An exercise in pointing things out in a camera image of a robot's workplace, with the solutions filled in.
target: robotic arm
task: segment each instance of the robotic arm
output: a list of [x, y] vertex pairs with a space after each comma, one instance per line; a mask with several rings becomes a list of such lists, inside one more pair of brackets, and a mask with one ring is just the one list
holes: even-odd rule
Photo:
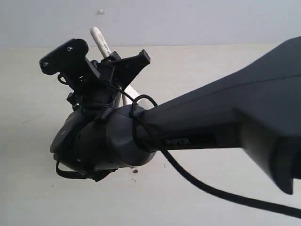
[[[124, 91], [150, 63], [145, 50], [125, 59], [109, 50], [101, 62], [89, 61], [87, 52], [84, 40], [73, 39], [40, 60], [43, 73], [59, 72], [74, 91], [67, 97], [73, 112], [50, 147], [60, 176], [99, 181], [148, 163], [162, 149], [242, 147], [283, 192], [293, 193], [293, 179], [301, 178], [301, 37], [149, 110], [136, 104], [139, 97], [119, 107], [121, 93], [126, 100]], [[61, 171], [59, 163], [73, 171]]]

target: white surface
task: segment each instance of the white surface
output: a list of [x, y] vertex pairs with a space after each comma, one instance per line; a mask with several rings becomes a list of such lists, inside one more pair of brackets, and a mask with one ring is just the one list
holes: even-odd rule
[[[146, 47], [151, 57], [133, 83], [163, 103], [249, 64], [276, 44]], [[112, 48], [121, 56], [142, 48]], [[158, 153], [138, 174], [119, 169], [104, 181], [68, 180], [55, 173], [49, 146], [71, 112], [70, 89], [43, 75], [49, 48], [0, 53], [0, 225], [298, 226], [294, 218], [236, 205], [186, 182]], [[99, 58], [92, 48], [89, 59]], [[173, 151], [196, 177], [226, 191], [301, 208], [279, 191], [240, 149]]]
[[284, 41], [301, 35], [300, 0], [2, 0], [0, 47], [110, 46]]

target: white backdrop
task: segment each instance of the white backdrop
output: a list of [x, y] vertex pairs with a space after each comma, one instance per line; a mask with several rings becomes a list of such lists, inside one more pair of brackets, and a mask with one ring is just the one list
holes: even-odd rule
[[[133, 87], [163, 103], [249, 64], [269, 45], [146, 47], [151, 65]], [[121, 56], [140, 47], [112, 48]], [[209, 196], [186, 182], [158, 153], [137, 174], [119, 169], [98, 183], [55, 173], [49, 146], [71, 112], [70, 89], [43, 75], [51, 48], [0, 53], [0, 225], [298, 226], [294, 218]], [[98, 58], [92, 48], [89, 59]], [[301, 208], [301, 183], [282, 193], [240, 149], [173, 151], [193, 175], [226, 191]]]
[[300, 21], [300, 0], [1, 0], [0, 47], [91, 40], [92, 26], [111, 46], [267, 43]]

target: white wall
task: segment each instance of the white wall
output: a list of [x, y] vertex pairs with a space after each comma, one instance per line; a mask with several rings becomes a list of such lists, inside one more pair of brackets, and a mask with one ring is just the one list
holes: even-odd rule
[[91, 44], [92, 26], [111, 46], [263, 43], [300, 36], [300, 21], [299, 0], [2, 0], [0, 47]]
[[[163, 103], [240, 69], [274, 46], [146, 47], [152, 63], [133, 86]], [[141, 48], [113, 49], [128, 57]], [[138, 174], [119, 169], [98, 183], [57, 176], [49, 145], [71, 106], [65, 101], [69, 88], [39, 69], [39, 59], [50, 50], [0, 53], [0, 225], [300, 225], [294, 218], [203, 193], [160, 153]], [[95, 48], [89, 58], [99, 58]], [[172, 153], [189, 172], [215, 187], [301, 208], [300, 181], [294, 196], [282, 193], [240, 149]]]

